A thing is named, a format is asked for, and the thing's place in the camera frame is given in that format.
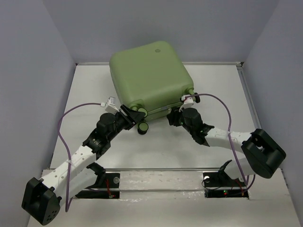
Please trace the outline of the green hard-shell suitcase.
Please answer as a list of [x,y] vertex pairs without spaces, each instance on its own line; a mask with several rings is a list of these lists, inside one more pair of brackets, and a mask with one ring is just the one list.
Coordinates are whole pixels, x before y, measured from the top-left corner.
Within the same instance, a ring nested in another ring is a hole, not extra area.
[[165,117],[182,106],[182,97],[194,95],[194,82],[174,48],[166,41],[114,53],[109,61],[111,78],[120,104],[145,113],[139,134],[148,121]]

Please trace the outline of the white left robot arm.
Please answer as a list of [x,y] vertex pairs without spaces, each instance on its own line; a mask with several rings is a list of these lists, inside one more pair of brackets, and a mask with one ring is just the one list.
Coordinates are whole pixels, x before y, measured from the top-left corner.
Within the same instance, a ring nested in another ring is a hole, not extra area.
[[[101,186],[105,175],[96,161],[110,148],[111,140],[122,130],[130,130],[145,118],[146,114],[132,110],[125,105],[115,113],[100,116],[95,129],[68,159],[49,174],[37,179],[30,179],[25,187],[21,207],[41,225],[49,224],[58,215],[63,204],[82,189],[93,185]],[[91,173],[87,180],[70,191],[70,183],[84,170]]]

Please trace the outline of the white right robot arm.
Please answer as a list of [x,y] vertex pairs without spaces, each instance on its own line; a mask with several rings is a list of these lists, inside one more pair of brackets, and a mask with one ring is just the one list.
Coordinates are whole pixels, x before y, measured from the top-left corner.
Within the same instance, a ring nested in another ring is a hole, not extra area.
[[230,185],[235,179],[249,175],[269,179],[286,158],[285,151],[263,129],[253,132],[221,130],[204,123],[195,108],[183,111],[173,108],[167,119],[171,126],[182,126],[199,145],[226,148],[244,155],[220,167],[218,180],[222,185]]

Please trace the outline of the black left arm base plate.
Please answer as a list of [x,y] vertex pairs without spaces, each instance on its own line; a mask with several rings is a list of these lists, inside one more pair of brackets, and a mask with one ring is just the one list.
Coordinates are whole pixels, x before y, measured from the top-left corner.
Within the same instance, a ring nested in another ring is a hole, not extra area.
[[119,199],[120,174],[105,173],[105,177],[97,177],[96,182],[80,191],[77,199]]

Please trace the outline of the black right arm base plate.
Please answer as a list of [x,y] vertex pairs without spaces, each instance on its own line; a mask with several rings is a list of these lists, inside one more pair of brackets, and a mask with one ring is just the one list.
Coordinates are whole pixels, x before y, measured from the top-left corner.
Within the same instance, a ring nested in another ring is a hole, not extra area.
[[238,179],[220,175],[218,172],[205,172],[201,182],[205,197],[210,198],[249,198],[247,186]]

